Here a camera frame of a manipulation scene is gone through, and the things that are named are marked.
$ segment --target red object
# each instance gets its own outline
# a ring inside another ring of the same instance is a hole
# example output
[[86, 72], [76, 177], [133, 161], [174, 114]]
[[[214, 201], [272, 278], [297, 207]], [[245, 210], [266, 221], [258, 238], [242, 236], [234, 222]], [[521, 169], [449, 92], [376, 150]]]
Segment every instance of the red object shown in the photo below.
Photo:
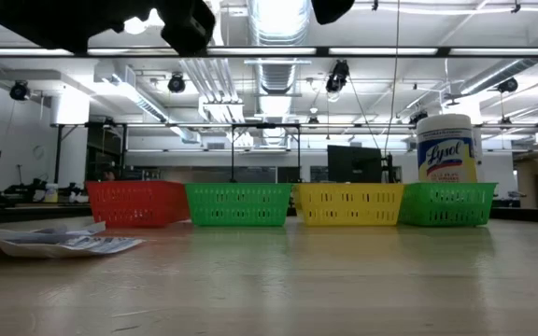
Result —
[[186, 188], [165, 181], [87, 182], [92, 217], [108, 228], [163, 227], [191, 217]]

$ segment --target basket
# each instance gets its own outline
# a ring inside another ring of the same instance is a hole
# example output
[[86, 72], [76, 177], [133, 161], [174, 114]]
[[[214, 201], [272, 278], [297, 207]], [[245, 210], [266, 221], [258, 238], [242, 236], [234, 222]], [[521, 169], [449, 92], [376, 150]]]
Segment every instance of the basket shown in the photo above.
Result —
[[181, 183], [87, 182], [92, 217], [108, 228], [161, 227], [190, 218]]
[[294, 199], [307, 226], [396, 225], [403, 193], [402, 184], [303, 183]]
[[191, 183], [186, 192], [195, 225], [281, 226], [291, 184]]
[[400, 222], [419, 226], [485, 225], [497, 183], [415, 183], [406, 186]]

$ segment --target lysol logo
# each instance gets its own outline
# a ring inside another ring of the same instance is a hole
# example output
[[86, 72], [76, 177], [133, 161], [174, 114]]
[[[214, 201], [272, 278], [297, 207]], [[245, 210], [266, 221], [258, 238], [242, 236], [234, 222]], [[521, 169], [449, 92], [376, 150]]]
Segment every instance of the lysol logo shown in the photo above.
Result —
[[447, 140], [427, 150], [427, 174], [438, 169], [462, 165], [460, 140]]

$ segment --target wooden table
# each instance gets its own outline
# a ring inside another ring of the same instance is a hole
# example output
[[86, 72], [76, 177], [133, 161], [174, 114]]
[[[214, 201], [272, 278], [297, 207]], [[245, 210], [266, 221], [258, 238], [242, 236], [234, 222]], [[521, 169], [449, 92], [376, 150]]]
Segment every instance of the wooden table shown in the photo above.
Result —
[[0, 335], [538, 335], [538, 224], [107, 234], [149, 241], [0, 259]]

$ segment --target papers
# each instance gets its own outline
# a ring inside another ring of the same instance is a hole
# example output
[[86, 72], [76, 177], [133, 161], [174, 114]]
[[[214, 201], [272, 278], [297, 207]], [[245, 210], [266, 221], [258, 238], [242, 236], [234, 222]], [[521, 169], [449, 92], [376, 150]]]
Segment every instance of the papers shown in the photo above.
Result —
[[105, 222], [78, 231], [66, 226], [32, 232], [0, 230], [0, 251], [21, 258], [73, 258], [109, 255], [144, 242], [142, 239], [92, 237], [105, 230]]

